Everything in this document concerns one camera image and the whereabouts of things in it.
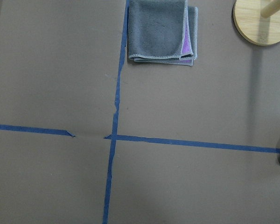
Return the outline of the grey folded cloth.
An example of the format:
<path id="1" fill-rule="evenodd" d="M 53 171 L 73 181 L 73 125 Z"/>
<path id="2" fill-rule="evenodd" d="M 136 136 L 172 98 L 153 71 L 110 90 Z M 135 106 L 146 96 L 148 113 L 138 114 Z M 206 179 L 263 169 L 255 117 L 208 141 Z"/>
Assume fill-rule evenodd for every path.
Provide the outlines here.
<path id="1" fill-rule="evenodd" d="M 193 66 L 198 8 L 186 0 L 131 0 L 128 58 L 134 62 Z"/>

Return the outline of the wooden mug tree stand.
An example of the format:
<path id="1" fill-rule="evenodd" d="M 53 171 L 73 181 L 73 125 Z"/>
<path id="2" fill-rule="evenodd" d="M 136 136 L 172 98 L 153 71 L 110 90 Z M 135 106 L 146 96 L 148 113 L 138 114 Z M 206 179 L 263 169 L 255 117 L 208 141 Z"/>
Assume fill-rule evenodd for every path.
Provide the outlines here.
<path id="1" fill-rule="evenodd" d="M 233 20 L 250 43 L 270 46 L 280 42 L 280 0 L 237 0 Z"/>

